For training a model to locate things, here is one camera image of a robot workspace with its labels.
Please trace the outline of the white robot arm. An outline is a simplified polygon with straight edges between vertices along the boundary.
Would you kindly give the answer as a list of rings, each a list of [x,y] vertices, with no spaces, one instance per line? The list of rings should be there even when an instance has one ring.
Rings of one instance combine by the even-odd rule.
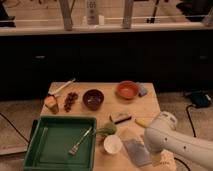
[[[144,144],[151,154],[164,149],[181,155],[213,171],[213,141],[177,132],[177,118],[170,112],[160,112],[144,130]]]

